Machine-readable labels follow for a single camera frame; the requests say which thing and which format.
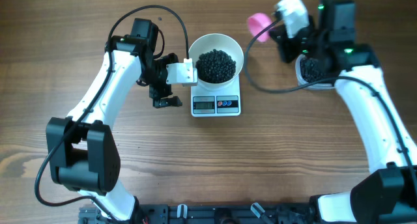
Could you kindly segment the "pink scoop with blue handle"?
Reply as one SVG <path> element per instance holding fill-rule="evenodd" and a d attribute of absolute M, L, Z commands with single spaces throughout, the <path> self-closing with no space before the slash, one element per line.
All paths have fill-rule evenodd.
<path fill-rule="evenodd" d="M 271 18 L 265 13 L 255 13 L 247 19 L 248 30 L 253 37 L 271 24 Z"/>

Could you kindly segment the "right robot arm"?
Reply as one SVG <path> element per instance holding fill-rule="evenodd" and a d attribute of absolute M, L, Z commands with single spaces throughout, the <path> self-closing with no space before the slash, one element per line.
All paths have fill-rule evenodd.
<path fill-rule="evenodd" d="M 316 223 L 414 223 L 416 143 L 390 98 L 372 48 L 355 41 L 353 0 L 320 0 L 313 23 L 302 0 L 281 0 L 268 33 L 284 62 L 306 58 L 347 105 L 366 150 L 369 176 L 350 191 L 310 199 Z"/>

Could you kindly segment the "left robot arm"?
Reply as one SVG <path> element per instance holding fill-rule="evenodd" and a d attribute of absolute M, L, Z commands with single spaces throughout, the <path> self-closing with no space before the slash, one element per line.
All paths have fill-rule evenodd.
<path fill-rule="evenodd" d="M 48 155 L 39 174 L 50 168 L 54 183 L 91 200 L 106 223 L 146 223 L 137 197 L 119 181 L 121 159 L 111 132 L 135 84 L 148 87 L 155 108 L 179 107 L 169 82 L 176 54 L 156 53 L 163 34 L 150 20 L 134 20 L 130 34 L 110 35 L 102 67 L 80 103 L 65 118 L 46 126 Z"/>

